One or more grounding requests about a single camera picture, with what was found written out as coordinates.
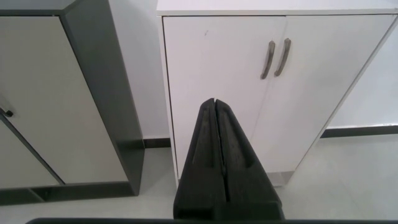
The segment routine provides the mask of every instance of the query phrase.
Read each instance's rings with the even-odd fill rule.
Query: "baseboard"
[[[326,129],[321,138],[398,134],[398,125]]]
[[[170,138],[144,139],[145,148],[171,147]]]
[[[326,129],[321,138],[398,134],[398,125]],[[170,147],[170,138],[144,139],[145,148]]]
[[[0,190],[0,205],[59,202],[136,196],[129,182],[59,185],[26,189]]]

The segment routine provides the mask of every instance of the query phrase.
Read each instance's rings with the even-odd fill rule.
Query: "black edge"
[[[398,134],[398,125],[326,129],[321,138]]]
[[[162,35],[163,35],[163,44],[164,44],[164,54],[165,54],[165,61],[166,61],[166,74],[167,74],[167,86],[169,88],[169,100],[170,100],[170,114],[171,114],[171,120],[172,120],[172,131],[173,131],[173,142],[174,142],[174,154],[177,155],[177,151],[175,149],[175,135],[174,135],[174,122],[173,122],[173,108],[172,108],[172,97],[170,93],[170,82],[169,82],[169,66],[167,64],[167,48],[166,48],[166,36],[164,35],[164,20],[162,16]],[[180,177],[180,174],[178,173],[178,162],[176,161],[175,163],[175,170],[177,171],[177,176]]]
[[[134,196],[129,182],[32,188],[45,202]]]
[[[39,202],[42,202],[42,200],[37,198],[29,189],[0,190],[0,205],[18,205]]]
[[[144,139],[145,148],[171,147],[170,138]]]
[[[136,218],[37,218],[27,224],[393,224],[396,220],[168,220]]]
[[[61,185],[65,185],[64,181],[60,176],[46,163],[46,161],[40,156],[40,154],[26,141],[23,135],[11,124],[11,122],[2,114],[0,114],[0,120],[7,126],[10,131],[23,143],[23,145],[29,150],[30,153],[47,169],[47,171],[54,177],[55,180]]]
[[[144,143],[109,2],[85,0],[60,16],[88,88],[135,195]]]
[[[0,190],[0,205],[134,196],[129,182],[59,185]]]
[[[0,16],[59,16],[75,3],[75,0],[1,0]]]

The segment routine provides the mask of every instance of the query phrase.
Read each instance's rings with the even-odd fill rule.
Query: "black object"
[[[10,118],[14,115],[14,113],[12,111],[4,111],[2,108],[0,108],[0,113],[3,114],[4,116]]]
[[[175,219],[283,220],[282,203],[231,108],[199,110],[174,201]]]
[[[145,148],[171,147],[170,138],[144,139]]]
[[[326,129],[321,138],[398,134],[398,125]]]

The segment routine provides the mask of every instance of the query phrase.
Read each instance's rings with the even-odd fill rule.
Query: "metal handle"
[[[0,108],[0,113],[3,114],[4,116],[10,118],[14,115],[14,113],[12,111],[4,111],[2,108]]]
[[[272,59],[274,58],[274,52],[275,52],[275,42],[272,40],[268,44],[268,53],[267,53],[267,58],[266,58],[266,67],[264,68],[264,71],[261,74],[261,79],[267,78],[269,69],[271,68],[272,64]]]
[[[286,38],[284,41],[284,54],[282,56],[282,60],[280,61],[278,70],[275,71],[275,76],[278,77],[282,71],[284,70],[285,64],[286,64],[286,60],[287,60],[287,56],[289,56],[289,50],[290,50],[290,45],[291,45],[292,41],[289,38]]]

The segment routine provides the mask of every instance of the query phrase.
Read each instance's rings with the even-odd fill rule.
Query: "floor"
[[[319,140],[288,185],[288,219],[398,219],[398,135]],[[172,218],[170,149],[147,149],[138,197],[0,207],[0,223],[37,217]]]

